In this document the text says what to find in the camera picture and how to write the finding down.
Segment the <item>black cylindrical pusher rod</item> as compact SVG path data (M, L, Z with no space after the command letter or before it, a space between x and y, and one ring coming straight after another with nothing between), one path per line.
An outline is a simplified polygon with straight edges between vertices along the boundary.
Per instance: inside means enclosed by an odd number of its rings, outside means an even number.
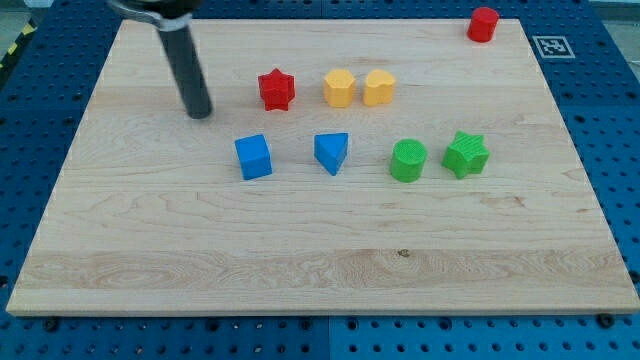
M159 31L158 35L187 115L192 119L208 117L213 105L189 26Z

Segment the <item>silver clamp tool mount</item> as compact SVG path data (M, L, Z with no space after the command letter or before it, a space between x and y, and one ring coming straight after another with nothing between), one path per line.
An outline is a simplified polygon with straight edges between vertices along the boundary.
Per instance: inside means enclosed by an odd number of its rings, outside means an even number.
M153 25L159 31L186 27L203 0L107 0L123 19Z

